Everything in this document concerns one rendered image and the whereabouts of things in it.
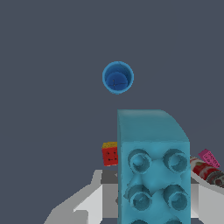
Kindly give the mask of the blue plastic cup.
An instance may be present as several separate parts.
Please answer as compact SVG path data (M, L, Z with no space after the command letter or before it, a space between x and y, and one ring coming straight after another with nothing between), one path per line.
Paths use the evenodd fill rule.
M133 81L133 70L122 61L109 63L102 72L102 83L111 94L120 95L126 92Z

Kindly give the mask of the red and yellow cube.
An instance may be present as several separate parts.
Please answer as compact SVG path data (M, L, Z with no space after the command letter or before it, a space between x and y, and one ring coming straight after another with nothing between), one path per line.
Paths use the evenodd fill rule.
M107 142L101 147L103 164L105 166L117 165L118 155L117 155L117 142Z

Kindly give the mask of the teal studded toy brick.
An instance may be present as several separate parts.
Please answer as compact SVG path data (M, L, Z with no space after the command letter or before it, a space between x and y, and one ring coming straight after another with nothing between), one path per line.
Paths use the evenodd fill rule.
M190 142L159 109L117 111L117 224L191 224Z

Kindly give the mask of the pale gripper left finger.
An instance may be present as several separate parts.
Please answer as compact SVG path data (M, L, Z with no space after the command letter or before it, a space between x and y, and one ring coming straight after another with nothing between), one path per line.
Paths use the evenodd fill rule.
M95 170L91 183L56 206L44 224L101 224L118 218L117 171Z

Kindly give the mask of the red food can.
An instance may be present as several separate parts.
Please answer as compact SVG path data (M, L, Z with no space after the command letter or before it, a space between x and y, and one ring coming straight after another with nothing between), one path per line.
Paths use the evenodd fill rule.
M224 172L206 162L190 157L191 170L208 184L224 188Z

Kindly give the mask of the pink box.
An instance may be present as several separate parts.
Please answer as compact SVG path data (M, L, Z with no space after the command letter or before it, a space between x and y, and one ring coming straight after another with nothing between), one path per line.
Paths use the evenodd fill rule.
M202 152L199 153L199 157L206 162L207 164L211 165L214 168L219 168L220 164L214 157L213 153L210 150L204 149Z

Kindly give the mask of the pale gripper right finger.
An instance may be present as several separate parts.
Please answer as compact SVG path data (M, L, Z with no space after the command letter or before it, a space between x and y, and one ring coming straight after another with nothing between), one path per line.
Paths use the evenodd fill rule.
M224 188L209 185L191 172L191 218L203 224L224 224Z

